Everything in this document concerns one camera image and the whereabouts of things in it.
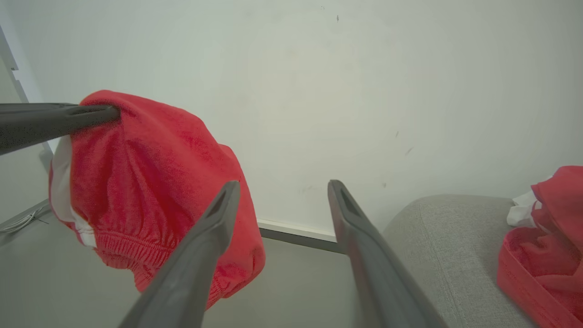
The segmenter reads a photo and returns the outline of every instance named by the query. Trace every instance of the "gray upholstery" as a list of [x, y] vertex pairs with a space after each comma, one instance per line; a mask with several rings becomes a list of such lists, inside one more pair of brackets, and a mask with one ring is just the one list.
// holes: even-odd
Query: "gray upholstery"
[[383, 236], [449, 327], [535, 327], [496, 285], [512, 200], [440, 195], [403, 209]]

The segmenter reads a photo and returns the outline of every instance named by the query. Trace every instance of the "cable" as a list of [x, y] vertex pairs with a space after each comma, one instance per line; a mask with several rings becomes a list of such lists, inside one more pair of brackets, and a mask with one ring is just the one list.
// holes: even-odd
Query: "cable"
[[29, 223], [31, 223], [35, 219], [34, 216], [37, 215], [40, 211], [42, 211], [44, 207], [45, 206], [42, 206], [42, 207], [37, 208], [31, 214], [26, 215], [25, 217], [23, 217], [23, 218], [17, 220], [16, 222], [10, 224], [6, 228], [0, 230], [0, 233], [14, 233], [14, 232], [17, 232], [17, 231], [21, 230], [22, 228], [24, 228], [25, 226], [27, 226]]

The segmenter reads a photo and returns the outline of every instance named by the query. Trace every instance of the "baseboard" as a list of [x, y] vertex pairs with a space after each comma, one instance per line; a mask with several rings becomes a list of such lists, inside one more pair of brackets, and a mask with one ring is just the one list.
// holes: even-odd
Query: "baseboard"
[[327, 242], [334, 243], [336, 242], [336, 235], [333, 232], [326, 230], [314, 229], [300, 225], [286, 224], [265, 219], [257, 219], [257, 224], [261, 229], [289, 233], [291, 235], [298, 235], [313, 239], [321, 239]]

